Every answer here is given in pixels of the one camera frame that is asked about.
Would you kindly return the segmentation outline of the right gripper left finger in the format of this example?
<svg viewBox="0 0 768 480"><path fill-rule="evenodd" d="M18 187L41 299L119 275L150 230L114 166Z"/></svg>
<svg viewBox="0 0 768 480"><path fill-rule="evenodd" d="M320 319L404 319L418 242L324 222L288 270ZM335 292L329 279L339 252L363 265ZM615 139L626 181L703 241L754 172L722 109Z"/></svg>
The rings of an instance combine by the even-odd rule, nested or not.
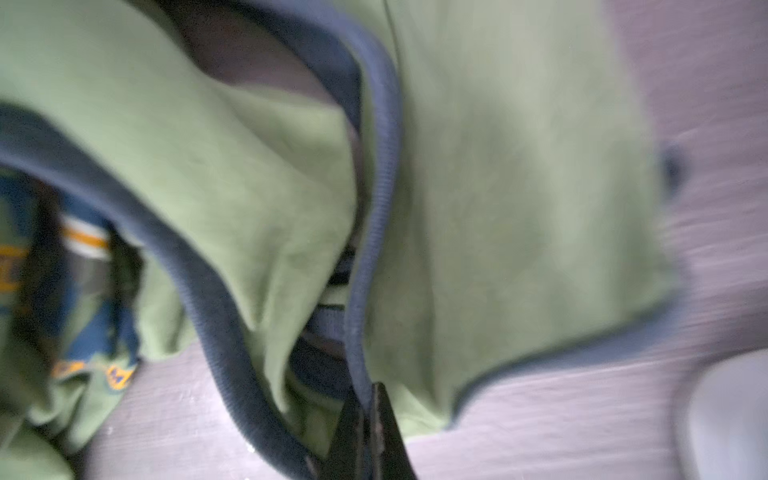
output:
<svg viewBox="0 0 768 480"><path fill-rule="evenodd" d="M348 390L319 479L363 480L368 478L367 418L353 388Z"/></svg>

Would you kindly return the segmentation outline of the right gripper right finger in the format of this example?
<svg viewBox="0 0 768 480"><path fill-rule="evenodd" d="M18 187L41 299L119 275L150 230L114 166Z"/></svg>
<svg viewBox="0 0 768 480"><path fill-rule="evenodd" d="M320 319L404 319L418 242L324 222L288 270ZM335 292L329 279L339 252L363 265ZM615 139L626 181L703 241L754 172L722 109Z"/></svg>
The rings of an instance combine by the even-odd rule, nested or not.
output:
<svg viewBox="0 0 768 480"><path fill-rule="evenodd" d="M416 480L385 385L372 386L369 410L369 446L372 478Z"/></svg>

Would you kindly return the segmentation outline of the green tank top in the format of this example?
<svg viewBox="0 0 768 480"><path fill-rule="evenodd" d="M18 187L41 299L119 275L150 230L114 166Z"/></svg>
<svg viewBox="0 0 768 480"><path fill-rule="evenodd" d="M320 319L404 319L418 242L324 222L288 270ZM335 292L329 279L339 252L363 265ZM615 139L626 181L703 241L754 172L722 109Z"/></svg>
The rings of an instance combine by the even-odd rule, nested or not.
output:
<svg viewBox="0 0 768 480"><path fill-rule="evenodd" d="M599 1L5 1L1 475L73 478L192 342L292 479L350 388L405 440L634 352L677 162Z"/></svg>

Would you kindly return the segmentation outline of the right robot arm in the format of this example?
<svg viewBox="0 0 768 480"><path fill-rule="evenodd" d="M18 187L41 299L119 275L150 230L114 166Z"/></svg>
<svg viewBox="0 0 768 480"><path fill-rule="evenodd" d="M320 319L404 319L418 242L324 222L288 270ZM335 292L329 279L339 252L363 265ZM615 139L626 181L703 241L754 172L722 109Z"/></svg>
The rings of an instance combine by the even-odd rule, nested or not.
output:
<svg viewBox="0 0 768 480"><path fill-rule="evenodd" d="M674 417L677 449L688 479L764 479L767 476L767 352L721 360L687 387ZM317 479L413 479L388 393L381 383L362 405L345 400Z"/></svg>

